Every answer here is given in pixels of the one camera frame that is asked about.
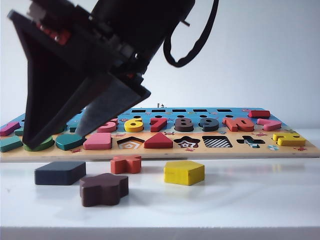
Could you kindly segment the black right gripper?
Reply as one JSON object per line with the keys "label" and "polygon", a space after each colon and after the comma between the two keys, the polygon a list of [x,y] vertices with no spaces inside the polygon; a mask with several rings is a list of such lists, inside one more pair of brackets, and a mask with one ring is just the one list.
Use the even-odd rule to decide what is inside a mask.
{"label": "black right gripper", "polygon": [[86,136],[151,95],[146,13],[144,0],[100,0],[91,12],[33,0],[27,15],[9,12],[27,58],[24,144],[36,148],[85,106],[75,133]]}

